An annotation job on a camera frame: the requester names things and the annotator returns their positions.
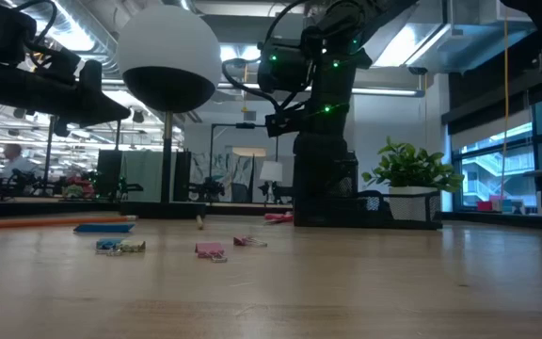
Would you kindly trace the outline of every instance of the binder clip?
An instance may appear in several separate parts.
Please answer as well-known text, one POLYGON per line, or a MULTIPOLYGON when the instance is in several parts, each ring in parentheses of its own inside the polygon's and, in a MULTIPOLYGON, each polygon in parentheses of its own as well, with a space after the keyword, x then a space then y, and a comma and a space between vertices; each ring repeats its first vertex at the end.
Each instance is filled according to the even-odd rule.
POLYGON ((235 246, 252 246, 252 247, 267 247, 267 243, 257 240, 252 236, 235 236, 233 238, 235 246))
POLYGON ((195 252, 199 258, 208 258, 213 263, 227 263, 225 250, 220 243, 198 243, 195 252))

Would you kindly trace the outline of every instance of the black cable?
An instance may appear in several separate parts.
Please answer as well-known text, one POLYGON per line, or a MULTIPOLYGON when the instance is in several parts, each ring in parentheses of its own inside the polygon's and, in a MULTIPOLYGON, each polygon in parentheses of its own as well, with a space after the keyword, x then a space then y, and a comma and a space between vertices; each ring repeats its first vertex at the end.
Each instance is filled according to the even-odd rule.
POLYGON ((27 9, 29 7, 32 7, 32 6, 35 6, 35 5, 38 5, 38 4, 50 4, 52 6, 52 17, 51 19, 49 20, 49 22, 47 23, 47 25, 45 26, 45 28, 41 31, 41 33, 37 36, 36 39, 34 39, 33 41, 26 41, 25 44, 28 48, 30 48, 32 51, 31 53, 29 53, 28 55, 30 56, 30 59, 31 61, 33 61, 33 63, 35 64, 35 66, 37 68, 43 68, 44 65, 39 63, 39 61, 37 60, 37 58, 35 57, 35 53, 34 51, 37 51, 37 52, 41 52, 45 55, 51 55, 52 52, 55 52, 55 51, 52 51, 48 48, 45 48, 45 47, 42 47, 39 46, 39 44, 41 43, 41 41, 45 38, 45 36, 47 35, 47 33, 49 33, 49 30, 54 26, 54 24, 56 23, 56 18, 57 18, 57 6, 56 4, 51 1, 51 0, 33 0, 33 1, 29 1, 27 3, 24 3, 16 8, 14 8, 14 10, 18 10, 18 11, 21 11, 21 10, 24 10, 24 9, 27 9))
POLYGON ((264 41, 267 42, 269 39, 271 39, 271 36, 273 35, 273 31, 275 30, 275 27, 278 25, 279 20, 281 20, 281 18, 283 18, 286 14, 288 14, 288 12, 292 10, 292 8, 295 8, 296 6, 302 5, 309 1, 310 0, 296 0, 292 4, 288 5, 286 8, 284 8, 275 18, 273 23, 269 26, 269 29, 267 30, 267 35, 264 38, 264 41))
POLYGON ((229 74, 229 72, 227 71, 227 65, 228 64, 240 63, 240 64, 246 65, 248 63, 257 62, 258 60, 259 60, 258 58, 254 59, 254 60, 246 60, 246 59, 243 59, 243 58, 240 58, 240 57, 234 58, 234 59, 231 59, 231 60, 226 60, 226 61, 223 61, 223 63, 221 64, 221 71, 223 72, 223 75, 225 76, 227 81, 229 81, 230 84, 232 84, 234 87, 236 87, 238 89, 241 89, 246 93, 250 93, 252 95, 256 95, 256 96, 259 96, 261 98, 264 98, 265 100, 270 102, 271 105, 273 105, 273 108, 276 110, 276 112, 280 112, 281 111, 281 106, 279 105, 279 103, 272 96, 270 96, 269 94, 264 93, 264 92, 262 92, 260 90, 249 89, 244 84, 240 84, 235 79, 233 79, 231 74, 229 74))

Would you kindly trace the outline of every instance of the white dome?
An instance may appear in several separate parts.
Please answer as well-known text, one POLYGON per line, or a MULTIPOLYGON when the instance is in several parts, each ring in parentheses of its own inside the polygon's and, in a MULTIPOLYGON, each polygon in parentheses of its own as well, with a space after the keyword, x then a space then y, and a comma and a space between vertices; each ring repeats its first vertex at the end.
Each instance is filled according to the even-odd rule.
POLYGON ((203 105, 221 76, 220 47, 196 14, 152 6, 120 31, 117 50, 129 90, 153 108, 184 112, 203 105))

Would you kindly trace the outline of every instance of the lamp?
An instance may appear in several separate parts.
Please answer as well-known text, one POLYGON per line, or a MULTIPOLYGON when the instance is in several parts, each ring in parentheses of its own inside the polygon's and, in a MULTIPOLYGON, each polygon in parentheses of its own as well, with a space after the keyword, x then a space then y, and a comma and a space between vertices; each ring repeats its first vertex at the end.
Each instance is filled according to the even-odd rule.
POLYGON ((266 202, 272 203, 273 186, 277 186, 277 183, 281 183, 283 181, 283 165, 277 161, 263 162, 263 169, 261 169, 261 180, 265 180, 265 183, 259 188, 266 196, 266 202))

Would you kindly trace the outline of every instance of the wooden table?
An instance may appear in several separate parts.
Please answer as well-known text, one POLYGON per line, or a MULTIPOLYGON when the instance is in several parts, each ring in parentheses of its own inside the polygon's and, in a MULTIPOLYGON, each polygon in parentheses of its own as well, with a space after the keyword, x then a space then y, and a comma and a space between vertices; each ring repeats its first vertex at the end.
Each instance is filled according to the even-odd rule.
POLYGON ((542 338, 542 232, 206 224, 139 221, 147 252, 121 257, 72 227, 0 231, 0 338, 542 338), (204 241, 229 262, 197 259, 204 241))

